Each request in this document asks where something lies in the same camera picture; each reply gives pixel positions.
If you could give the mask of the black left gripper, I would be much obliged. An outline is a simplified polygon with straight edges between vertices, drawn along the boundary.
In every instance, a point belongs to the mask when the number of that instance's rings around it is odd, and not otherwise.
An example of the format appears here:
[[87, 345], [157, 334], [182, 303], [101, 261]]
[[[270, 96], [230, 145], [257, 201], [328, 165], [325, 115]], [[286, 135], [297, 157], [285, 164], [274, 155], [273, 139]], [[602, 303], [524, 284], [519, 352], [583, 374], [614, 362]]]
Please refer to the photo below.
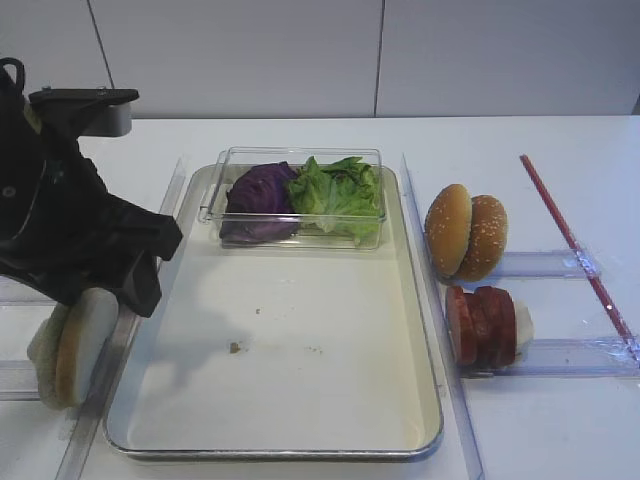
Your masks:
[[78, 139], [40, 118], [23, 94], [24, 64], [1, 60], [1, 273], [64, 305], [102, 288], [149, 318], [162, 293], [158, 260], [183, 234], [111, 194]]

